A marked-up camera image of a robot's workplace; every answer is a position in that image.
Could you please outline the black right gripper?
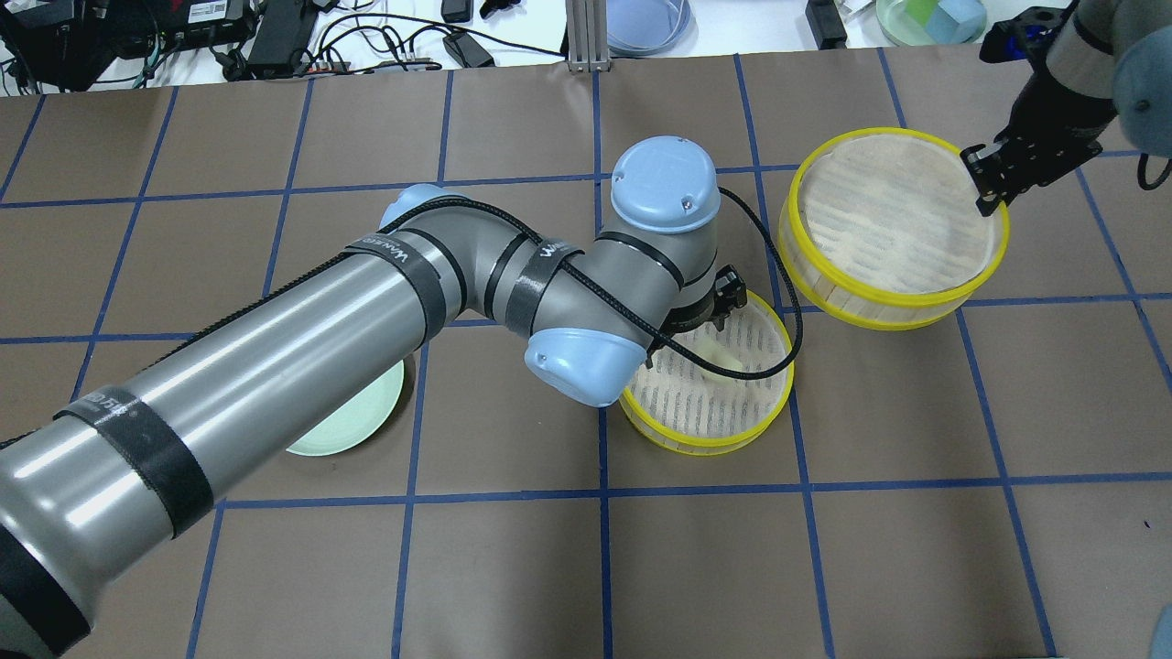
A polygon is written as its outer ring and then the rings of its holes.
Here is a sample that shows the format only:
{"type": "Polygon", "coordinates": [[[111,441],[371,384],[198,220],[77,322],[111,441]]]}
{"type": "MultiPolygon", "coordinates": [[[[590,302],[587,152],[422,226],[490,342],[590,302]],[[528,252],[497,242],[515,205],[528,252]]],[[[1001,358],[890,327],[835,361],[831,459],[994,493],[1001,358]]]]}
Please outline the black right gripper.
{"type": "Polygon", "coordinates": [[[1014,125],[992,145],[966,147],[960,158],[977,190],[975,205],[983,217],[1009,205],[1033,186],[1047,186],[1102,152],[1104,124],[1014,125]]]}

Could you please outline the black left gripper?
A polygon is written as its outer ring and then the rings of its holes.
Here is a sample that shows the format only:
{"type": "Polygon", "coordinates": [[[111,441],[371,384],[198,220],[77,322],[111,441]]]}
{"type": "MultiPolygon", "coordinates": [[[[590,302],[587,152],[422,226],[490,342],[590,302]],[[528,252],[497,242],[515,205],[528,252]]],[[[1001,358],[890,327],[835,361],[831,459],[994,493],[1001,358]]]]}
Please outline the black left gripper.
{"type": "Polygon", "coordinates": [[[706,324],[715,324],[718,332],[732,310],[748,304],[748,286],[732,265],[715,269],[713,265],[699,280],[686,284],[672,297],[663,319],[663,334],[679,334],[699,330],[706,324]]]}

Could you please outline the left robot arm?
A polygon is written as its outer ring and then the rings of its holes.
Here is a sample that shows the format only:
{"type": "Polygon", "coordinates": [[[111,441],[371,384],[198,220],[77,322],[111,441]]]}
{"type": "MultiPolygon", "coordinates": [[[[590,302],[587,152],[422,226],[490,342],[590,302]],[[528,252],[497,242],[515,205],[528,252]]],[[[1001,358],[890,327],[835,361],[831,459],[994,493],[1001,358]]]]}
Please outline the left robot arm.
{"type": "Polygon", "coordinates": [[[63,655],[113,580],[465,311],[527,339],[544,383],[614,405],[656,332],[711,317],[721,201],[707,151],[677,136],[618,159],[614,217],[586,249],[407,188],[379,231],[4,447],[4,657],[63,655]]]}

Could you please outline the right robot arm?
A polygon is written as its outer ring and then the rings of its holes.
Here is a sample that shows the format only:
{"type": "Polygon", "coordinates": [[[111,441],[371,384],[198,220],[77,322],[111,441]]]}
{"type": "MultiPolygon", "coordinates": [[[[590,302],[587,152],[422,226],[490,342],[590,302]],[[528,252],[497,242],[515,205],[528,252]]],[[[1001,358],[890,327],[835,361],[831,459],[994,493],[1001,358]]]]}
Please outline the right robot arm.
{"type": "Polygon", "coordinates": [[[1147,161],[1171,155],[1171,9],[1167,1],[1034,5],[984,34],[984,63],[1026,61],[1030,79],[990,145],[967,147],[961,162],[992,216],[1033,186],[1047,186],[1101,154],[1101,134],[1118,124],[1140,154],[1137,181],[1154,190],[1147,161]]]}

